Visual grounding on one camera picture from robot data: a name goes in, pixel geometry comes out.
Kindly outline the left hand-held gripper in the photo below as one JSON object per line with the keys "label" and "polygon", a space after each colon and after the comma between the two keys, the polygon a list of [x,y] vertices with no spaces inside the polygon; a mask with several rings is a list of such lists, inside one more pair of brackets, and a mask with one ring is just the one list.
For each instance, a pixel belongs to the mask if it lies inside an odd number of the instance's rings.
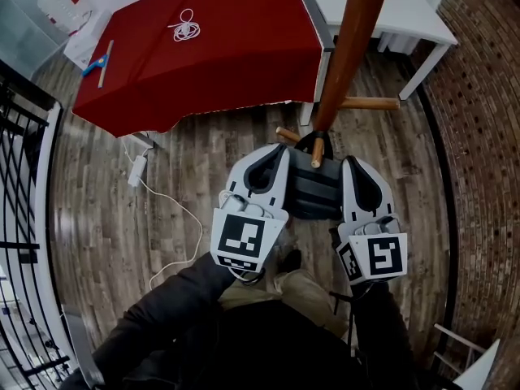
{"label": "left hand-held gripper", "polygon": [[234,273],[262,271],[288,222],[283,204],[289,162],[288,147],[275,143],[233,165],[228,190],[219,194],[219,207],[213,213],[210,253],[215,263]]}

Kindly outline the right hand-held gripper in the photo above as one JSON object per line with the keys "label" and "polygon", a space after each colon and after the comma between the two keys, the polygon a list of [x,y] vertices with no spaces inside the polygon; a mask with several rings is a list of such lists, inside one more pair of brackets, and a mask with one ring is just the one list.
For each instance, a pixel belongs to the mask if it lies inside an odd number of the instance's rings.
{"label": "right hand-held gripper", "polygon": [[[359,220],[359,209],[372,215],[392,212],[389,184],[371,165],[347,156],[341,163],[340,175],[344,220]],[[341,223],[330,233],[332,247],[350,284],[388,281],[407,274],[408,239],[396,214],[356,228]]]}

